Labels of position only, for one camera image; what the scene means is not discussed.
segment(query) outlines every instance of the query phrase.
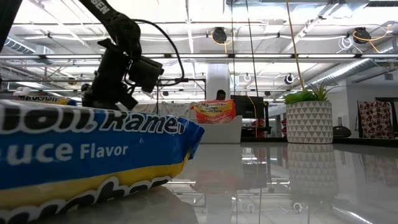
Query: black cable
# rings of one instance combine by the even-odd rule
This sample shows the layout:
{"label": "black cable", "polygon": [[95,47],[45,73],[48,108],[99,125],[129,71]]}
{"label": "black cable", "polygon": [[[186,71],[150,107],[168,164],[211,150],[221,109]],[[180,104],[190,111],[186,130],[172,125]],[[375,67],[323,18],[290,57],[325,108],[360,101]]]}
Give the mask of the black cable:
{"label": "black cable", "polygon": [[174,52],[175,52],[175,54],[176,54],[176,56],[177,56],[178,64],[180,64],[181,73],[182,73],[181,78],[176,78],[176,79],[175,79],[175,83],[170,83],[170,84],[161,84],[161,83],[160,83],[160,84],[157,84],[157,86],[174,86],[174,85],[177,85],[177,84],[181,83],[182,79],[185,78],[185,72],[184,72],[184,67],[183,67],[183,65],[182,65],[182,61],[181,61],[181,58],[180,58],[180,53],[178,52],[178,49],[177,49],[177,47],[175,46],[173,40],[169,37],[169,35],[166,34],[166,32],[164,32],[164,30],[163,30],[162,28],[160,28],[157,24],[155,24],[155,23],[153,23],[153,22],[151,22],[151,21],[146,21],[146,20],[144,20],[144,19],[132,19],[132,20],[133,20],[134,22],[143,22],[143,23],[152,25],[152,26],[154,26],[156,29],[158,29],[158,30],[166,37],[166,39],[170,42],[170,44],[172,45],[172,47],[173,47],[173,49],[174,49]]}
{"label": "black cable", "polygon": [[234,1],[231,0],[231,24],[232,24],[232,63],[234,66],[234,95],[236,95],[236,74],[235,74],[235,46],[234,46]]}
{"label": "black cable", "polygon": [[258,87],[257,87],[256,63],[255,63],[255,61],[254,61],[253,39],[252,39],[251,26],[250,26],[250,16],[249,16],[249,4],[248,4],[248,0],[246,0],[246,10],[247,10],[247,12],[248,12],[248,24],[249,24],[249,33],[250,33],[251,56],[252,56],[252,61],[253,61],[254,83],[256,84],[256,93],[257,93],[257,97],[259,97],[259,89],[258,89]]}

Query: patterned fabric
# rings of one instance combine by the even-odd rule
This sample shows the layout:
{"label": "patterned fabric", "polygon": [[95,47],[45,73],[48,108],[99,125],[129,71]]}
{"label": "patterned fabric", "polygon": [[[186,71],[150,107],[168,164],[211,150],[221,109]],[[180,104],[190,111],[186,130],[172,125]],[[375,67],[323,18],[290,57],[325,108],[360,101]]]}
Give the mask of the patterned fabric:
{"label": "patterned fabric", "polygon": [[364,138],[392,139],[391,104],[388,102],[359,102]]}

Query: yellow stripe on package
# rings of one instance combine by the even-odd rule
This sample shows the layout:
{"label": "yellow stripe on package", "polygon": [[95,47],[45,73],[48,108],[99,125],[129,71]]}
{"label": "yellow stripe on package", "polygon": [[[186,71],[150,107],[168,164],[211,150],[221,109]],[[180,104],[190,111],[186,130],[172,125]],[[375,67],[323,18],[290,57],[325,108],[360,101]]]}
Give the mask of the yellow stripe on package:
{"label": "yellow stripe on package", "polygon": [[0,100],[0,223],[165,184],[203,133],[174,116]]}

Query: red object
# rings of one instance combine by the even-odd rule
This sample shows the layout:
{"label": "red object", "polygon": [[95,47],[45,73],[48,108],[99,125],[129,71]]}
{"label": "red object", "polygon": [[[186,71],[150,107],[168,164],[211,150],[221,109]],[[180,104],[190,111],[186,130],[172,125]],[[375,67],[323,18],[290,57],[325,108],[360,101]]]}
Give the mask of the red object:
{"label": "red object", "polygon": [[199,124],[228,124],[236,116],[234,100],[213,100],[192,106]]}
{"label": "red object", "polygon": [[[264,127],[264,119],[257,119],[251,123],[254,127]],[[257,138],[265,138],[266,134],[264,131],[257,131]]]}

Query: fluorescent light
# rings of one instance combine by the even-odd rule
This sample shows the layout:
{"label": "fluorescent light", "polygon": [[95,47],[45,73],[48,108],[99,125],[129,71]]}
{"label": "fluorescent light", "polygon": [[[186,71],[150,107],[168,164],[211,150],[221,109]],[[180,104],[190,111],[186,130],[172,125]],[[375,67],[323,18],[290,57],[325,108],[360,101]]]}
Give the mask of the fluorescent light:
{"label": "fluorescent light", "polygon": [[227,58],[228,54],[180,54],[181,58]]}
{"label": "fluorescent light", "polygon": [[259,89],[259,91],[287,91],[287,90]]}
{"label": "fluorescent light", "polygon": [[48,38],[46,35],[43,36],[37,36],[37,37],[25,37],[25,40],[39,40],[39,39],[46,39]]}
{"label": "fluorescent light", "polygon": [[398,58],[398,54],[364,54],[362,58]]}
{"label": "fluorescent light", "polygon": [[61,94],[58,94],[58,93],[52,93],[52,92],[49,92],[51,95],[54,95],[54,96],[62,96]]}
{"label": "fluorescent light", "polygon": [[147,58],[164,58],[164,54],[144,54],[142,56]]}
{"label": "fluorescent light", "polygon": [[97,59],[102,55],[46,55],[48,59]]}
{"label": "fluorescent light", "polygon": [[43,90],[46,92],[73,92],[74,90]]}
{"label": "fluorescent light", "polygon": [[300,54],[299,58],[353,58],[355,54]]}
{"label": "fluorescent light", "polygon": [[14,60],[14,59],[40,59],[38,55],[0,55],[0,59]]}
{"label": "fluorescent light", "polygon": [[43,85],[38,84],[38,83],[33,83],[33,82],[16,82],[16,84],[28,86],[28,87],[31,87],[31,88],[46,88],[46,86],[43,86]]}
{"label": "fluorescent light", "polygon": [[291,58],[291,54],[236,54],[237,58]]}

